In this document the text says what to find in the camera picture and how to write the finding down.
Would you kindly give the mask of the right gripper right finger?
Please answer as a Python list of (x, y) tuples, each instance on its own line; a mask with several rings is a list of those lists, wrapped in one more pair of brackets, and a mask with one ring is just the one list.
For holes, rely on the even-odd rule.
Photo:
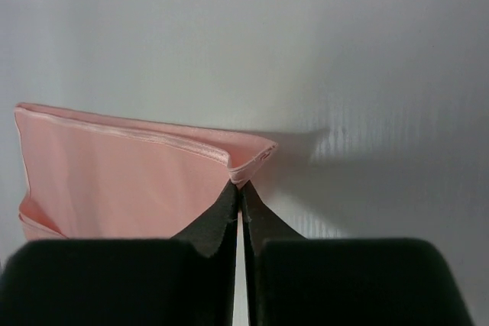
[(416, 238), (308, 239), (241, 191), (252, 325), (470, 325), (441, 253)]

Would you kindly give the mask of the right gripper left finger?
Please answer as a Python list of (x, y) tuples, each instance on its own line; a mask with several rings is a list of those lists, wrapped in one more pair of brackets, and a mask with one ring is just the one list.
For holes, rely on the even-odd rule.
[(33, 240), (1, 275), (3, 325), (230, 325), (239, 192), (168, 239)]

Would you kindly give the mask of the pink cloth napkin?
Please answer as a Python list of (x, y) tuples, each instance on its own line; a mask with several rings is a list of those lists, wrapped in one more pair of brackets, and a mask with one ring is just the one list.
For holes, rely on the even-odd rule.
[(171, 237), (277, 149), (253, 134), (21, 103), (28, 240)]

